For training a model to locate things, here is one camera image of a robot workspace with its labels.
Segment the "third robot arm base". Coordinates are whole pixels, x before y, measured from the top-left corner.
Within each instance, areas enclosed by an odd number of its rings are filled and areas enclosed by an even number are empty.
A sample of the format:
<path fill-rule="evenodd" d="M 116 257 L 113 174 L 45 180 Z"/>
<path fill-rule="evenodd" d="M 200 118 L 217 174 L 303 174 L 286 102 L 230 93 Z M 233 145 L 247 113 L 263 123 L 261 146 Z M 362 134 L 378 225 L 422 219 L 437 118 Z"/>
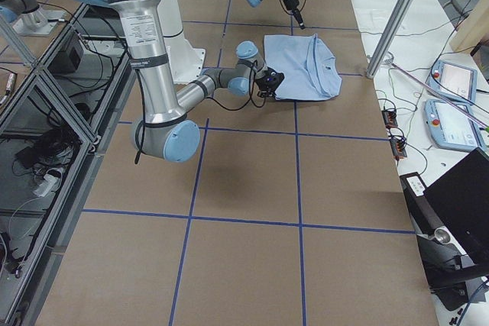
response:
<path fill-rule="evenodd" d="M 58 24 L 66 23 L 65 14 L 46 9 L 37 0 L 1 0 L 1 18 L 20 36 L 47 37 Z"/>

